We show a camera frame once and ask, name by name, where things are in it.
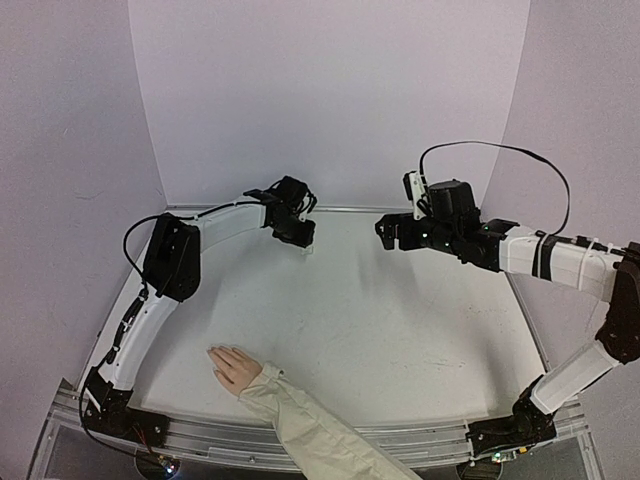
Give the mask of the beige sleeved forearm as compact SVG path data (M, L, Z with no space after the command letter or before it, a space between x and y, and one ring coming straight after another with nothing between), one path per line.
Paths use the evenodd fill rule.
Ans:
M239 395L271 424L286 453L307 479L417 479L409 467L367 441L352 426L293 385L267 363Z

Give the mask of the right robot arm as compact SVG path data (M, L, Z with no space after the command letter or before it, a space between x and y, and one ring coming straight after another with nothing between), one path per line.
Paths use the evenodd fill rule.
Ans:
M584 236L534 231L517 222L483 222L471 186L451 180L424 186L404 180L409 213L386 214L375 231L386 250L430 249L481 269L529 275L593 296L608 306L594 339L535 379L508 416L475 421L466 438L481 459L550 441L557 411L619 365L639 358L639 245L604 245Z

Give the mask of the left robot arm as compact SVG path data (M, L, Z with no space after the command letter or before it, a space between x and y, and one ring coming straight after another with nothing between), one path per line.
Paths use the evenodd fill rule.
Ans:
M153 223L144 259L131 265L140 290L125 310L111 344L92 366L79 394L79 419L91 439L100 435L163 446L167 416L130 407L134 384L146 354L176 308L201 283L202 254L237 235L267 228L284 243L306 249L313 243L317 204L308 185L290 176L265 190L246 191L238 199L190 216L169 212Z

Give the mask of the mannequin hand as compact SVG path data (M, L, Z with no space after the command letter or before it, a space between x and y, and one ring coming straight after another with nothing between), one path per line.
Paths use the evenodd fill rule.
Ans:
M263 370L259 362L235 347L212 347L207 354L213 362L216 379L235 396L239 396Z

